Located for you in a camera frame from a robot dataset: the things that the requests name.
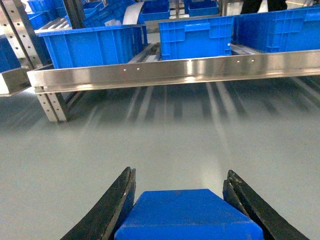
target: blue plastic bin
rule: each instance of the blue plastic bin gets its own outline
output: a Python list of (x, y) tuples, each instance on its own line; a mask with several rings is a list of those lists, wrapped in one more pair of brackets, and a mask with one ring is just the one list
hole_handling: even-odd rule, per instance
[(162, 60), (231, 55), (233, 16), (159, 23)]
[(183, 0), (184, 4), (184, 13), (189, 14), (189, 4), (191, 3), (191, 0)]
[(93, 2), (86, 2), (83, 4), (84, 9), (103, 9), (104, 3), (102, 1), (93, 1)]
[(67, 15), (67, 11), (66, 11), (65, 7), (58, 7), (58, 8), (56, 9), (56, 11), (57, 11), (58, 16), (59, 16), (60, 18), (64, 18), (64, 17)]
[(146, 191), (115, 240), (263, 240), (262, 229), (208, 189)]
[(34, 13), (46, 12), (56, 8), (53, 0), (29, 0), (27, 2)]
[(190, 17), (216, 15), (219, 13), (217, 1), (211, 0), (190, 2), (188, 9)]
[(146, 26), (120, 25), (43, 32), (56, 69), (125, 64), (147, 43)]
[(235, 17), (233, 40), (266, 53), (320, 49), (320, 7)]
[(54, 1), (55, 8), (65, 7), (64, 0), (53, 0), (53, 1)]
[(46, 12), (43, 13), (28, 13), (29, 20), (34, 30), (42, 28), (49, 22)]
[[(87, 28), (94, 28), (103, 27), (106, 22), (113, 19), (123, 22), (127, 7), (135, 3), (136, 2), (133, 0), (119, 0), (117, 2), (109, 3), (107, 6), (85, 19), (83, 23)], [(138, 24), (144, 23), (142, 15), (140, 15)]]
[(0, 73), (21, 67), (5, 35), (0, 35), (0, 63)]
[(44, 11), (42, 13), (28, 13), (29, 20), (34, 30), (42, 28), (50, 21), (55, 20), (58, 17), (58, 13), (55, 9), (50, 11)]
[(170, 6), (168, 0), (151, 0), (143, 4), (142, 16), (145, 21), (170, 18)]
[[(84, 11), (85, 18), (89, 18), (90, 16), (92, 16), (93, 14), (98, 12), (99, 9), (98, 8), (85, 8), (85, 9), (83, 9), (83, 11)], [(68, 24), (71, 25), (69, 16), (66, 15), (64, 18), (67, 20)]]

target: metal rack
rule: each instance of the metal rack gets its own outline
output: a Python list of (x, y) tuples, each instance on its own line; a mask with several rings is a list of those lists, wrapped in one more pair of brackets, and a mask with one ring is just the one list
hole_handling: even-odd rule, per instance
[[(57, 19), (41, 31), (66, 27), (63, 19)], [(37, 66), (27, 75), (52, 122), (68, 121), (84, 91), (320, 75), (320, 50), (260, 53), (244, 46), (231, 47), (231, 56), (162, 61), (160, 44), (150, 44), (127, 64), (66, 69), (50, 64)], [(61, 93), (70, 95), (64, 99)]]
[(0, 25), (21, 64), (21, 68), (0, 73), (0, 97), (8, 97), (31, 86), (26, 71), (49, 62), (20, 0), (0, 1)]

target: metal beam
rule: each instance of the metal beam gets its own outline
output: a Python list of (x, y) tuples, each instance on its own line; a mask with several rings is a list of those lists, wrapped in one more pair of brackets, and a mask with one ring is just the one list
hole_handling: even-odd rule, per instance
[(44, 93), (320, 75), (320, 50), (29, 71)]
[(30, 86), (26, 70), (23, 68), (0, 73), (0, 97), (10, 97)]

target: person's leg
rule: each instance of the person's leg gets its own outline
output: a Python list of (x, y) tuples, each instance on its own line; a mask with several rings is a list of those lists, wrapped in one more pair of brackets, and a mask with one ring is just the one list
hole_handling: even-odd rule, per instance
[(268, 0), (269, 12), (286, 10), (287, 8), (286, 0)]
[(241, 14), (254, 14), (259, 11), (263, 0), (244, 0)]

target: epoxy floor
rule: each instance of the epoxy floor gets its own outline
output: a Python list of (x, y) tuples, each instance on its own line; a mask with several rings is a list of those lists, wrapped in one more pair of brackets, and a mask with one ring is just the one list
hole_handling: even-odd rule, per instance
[(60, 239), (131, 166), (136, 199), (222, 197), (233, 169), (318, 240), (319, 93), (319, 77), (90, 91), (62, 124), (30, 91), (0, 98), (0, 239)]

